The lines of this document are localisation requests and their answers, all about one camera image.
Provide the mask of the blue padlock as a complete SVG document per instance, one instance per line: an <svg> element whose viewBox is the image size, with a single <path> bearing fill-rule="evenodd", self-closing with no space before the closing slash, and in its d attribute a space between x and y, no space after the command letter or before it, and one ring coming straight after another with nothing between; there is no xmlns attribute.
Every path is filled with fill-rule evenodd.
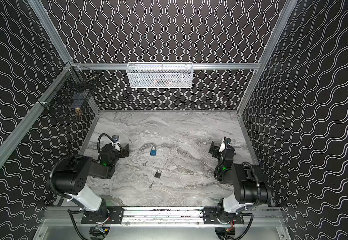
<svg viewBox="0 0 348 240"><path fill-rule="evenodd" d="M151 156L156 156L157 154L157 148L156 147L152 147L151 150L150 150L150 155Z"/></svg>

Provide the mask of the black padlock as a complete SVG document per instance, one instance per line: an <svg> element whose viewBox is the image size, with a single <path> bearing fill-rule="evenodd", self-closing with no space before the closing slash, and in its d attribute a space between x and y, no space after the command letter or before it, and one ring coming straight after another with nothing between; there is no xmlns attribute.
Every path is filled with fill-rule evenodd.
<svg viewBox="0 0 348 240"><path fill-rule="evenodd" d="M157 172L155 173L154 177L157 179L161 178L161 174L162 174L162 170L157 170Z"/></svg>

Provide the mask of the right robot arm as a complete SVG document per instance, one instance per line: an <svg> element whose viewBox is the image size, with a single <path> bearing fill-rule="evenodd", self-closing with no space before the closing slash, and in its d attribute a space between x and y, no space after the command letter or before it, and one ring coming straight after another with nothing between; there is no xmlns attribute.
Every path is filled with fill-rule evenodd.
<svg viewBox="0 0 348 240"><path fill-rule="evenodd" d="M209 154L218 161L214 179L221 184L233 186L233 193L217 204L217 217L228 222L247 209L271 204L271 190L259 165L249 162L235 163L235 148L231 139L224 138L220 146L211 143Z"/></svg>

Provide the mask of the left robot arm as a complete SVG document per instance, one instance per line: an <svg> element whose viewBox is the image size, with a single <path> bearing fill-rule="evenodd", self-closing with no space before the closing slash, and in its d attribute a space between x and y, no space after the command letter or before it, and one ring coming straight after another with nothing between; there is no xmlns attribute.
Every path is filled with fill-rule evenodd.
<svg viewBox="0 0 348 240"><path fill-rule="evenodd" d="M97 140L98 159L84 155L63 157L52 168L49 177L51 191L73 202L78 211L70 214L83 213L83 222L104 223L111 218L104 198L96 195L86 184L88 177L111 179L120 159L129 156L129 145L122 146L120 137L99 135Z"/></svg>

